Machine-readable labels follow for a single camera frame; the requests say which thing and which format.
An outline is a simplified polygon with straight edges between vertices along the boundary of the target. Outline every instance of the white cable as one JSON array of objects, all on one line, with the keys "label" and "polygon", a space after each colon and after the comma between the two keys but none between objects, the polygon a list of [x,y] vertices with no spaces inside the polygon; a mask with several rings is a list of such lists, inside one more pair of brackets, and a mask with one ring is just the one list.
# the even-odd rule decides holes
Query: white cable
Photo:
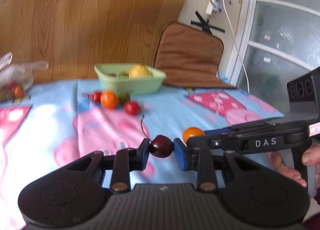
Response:
[{"label": "white cable", "polygon": [[229,18],[229,15],[228,15],[228,12],[227,12],[227,9],[226,9],[226,4],[224,2],[224,0],[222,0],[222,3],[223,3],[223,9],[226,13],[226,16],[227,16],[227,19],[228,19],[228,22],[229,22],[229,25],[230,25],[230,28],[231,28],[231,32],[232,32],[232,36],[233,36],[233,41],[235,43],[235,47],[236,47],[236,50],[237,50],[237,57],[239,57],[240,61],[241,61],[241,64],[242,64],[242,67],[243,67],[243,70],[244,70],[244,74],[245,74],[245,78],[247,80],[247,86],[248,86],[248,93],[250,93],[250,88],[249,88],[249,79],[248,79],[248,75],[247,75],[247,70],[245,69],[245,66],[244,66],[244,63],[243,63],[243,60],[241,58],[241,55],[239,53],[239,49],[238,49],[238,46],[237,46],[237,43],[236,43],[236,36],[235,36],[235,33],[233,31],[233,28],[232,28],[232,24],[231,24],[231,21],[230,21],[230,18]]}]

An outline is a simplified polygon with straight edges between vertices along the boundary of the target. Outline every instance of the camera lens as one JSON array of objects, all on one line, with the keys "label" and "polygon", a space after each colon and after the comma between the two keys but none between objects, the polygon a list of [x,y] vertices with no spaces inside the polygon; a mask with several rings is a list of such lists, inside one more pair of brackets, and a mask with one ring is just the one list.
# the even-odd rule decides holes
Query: camera lens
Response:
[{"label": "camera lens", "polygon": [[310,80],[306,80],[304,86],[306,88],[308,95],[312,94],[312,83],[310,82]]},{"label": "camera lens", "polygon": [[293,85],[290,86],[289,91],[290,91],[291,98],[294,98],[296,96],[296,91],[294,90]]},{"label": "camera lens", "polygon": [[302,82],[297,82],[296,89],[297,89],[297,94],[298,94],[298,96],[299,96],[300,98],[302,98],[302,97],[303,97],[303,93],[304,93]]}]

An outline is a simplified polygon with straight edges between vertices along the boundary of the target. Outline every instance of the wood panel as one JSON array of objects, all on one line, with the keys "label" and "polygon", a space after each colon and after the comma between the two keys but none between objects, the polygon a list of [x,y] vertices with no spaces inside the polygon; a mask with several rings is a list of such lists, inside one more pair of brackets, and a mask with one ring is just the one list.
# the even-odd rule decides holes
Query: wood panel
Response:
[{"label": "wood panel", "polygon": [[97,63],[151,65],[184,0],[0,0],[0,55],[46,60],[37,83],[96,78]]}]

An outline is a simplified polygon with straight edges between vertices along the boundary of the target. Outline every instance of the white wall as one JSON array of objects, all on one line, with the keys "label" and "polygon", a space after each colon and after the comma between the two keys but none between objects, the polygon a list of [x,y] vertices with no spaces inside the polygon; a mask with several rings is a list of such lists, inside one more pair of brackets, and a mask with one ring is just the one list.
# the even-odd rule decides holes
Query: white wall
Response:
[{"label": "white wall", "polygon": [[[225,0],[225,2],[226,2],[226,8],[232,23],[232,27],[236,32],[242,0]],[[207,16],[205,14],[205,10],[208,3],[209,3],[209,0],[185,0],[184,6],[181,10],[178,21],[187,25],[190,25],[191,20],[198,21],[198,18],[195,15],[196,10],[206,20]],[[219,37],[224,44],[224,52],[220,62],[219,71],[222,73],[225,73],[229,63],[230,54],[233,46],[231,29],[228,24],[228,20],[225,13],[213,15],[210,18],[210,24],[226,30],[225,34],[223,34],[222,32],[216,31],[214,29],[211,30],[212,34],[214,36]]]}]

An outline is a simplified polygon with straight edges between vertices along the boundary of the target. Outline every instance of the clear plastic bag of fruit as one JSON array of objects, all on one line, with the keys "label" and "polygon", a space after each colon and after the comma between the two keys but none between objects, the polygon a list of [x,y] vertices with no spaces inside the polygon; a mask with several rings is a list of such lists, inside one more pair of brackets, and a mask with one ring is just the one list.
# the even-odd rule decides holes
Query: clear plastic bag of fruit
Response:
[{"label": "clear plastic bag of fruit", "polygon": [[33,70],[48,69],[47,61],[30,64],[11,64],[12,53],[0,58],[0,102],[22,98],[33,84]]}]

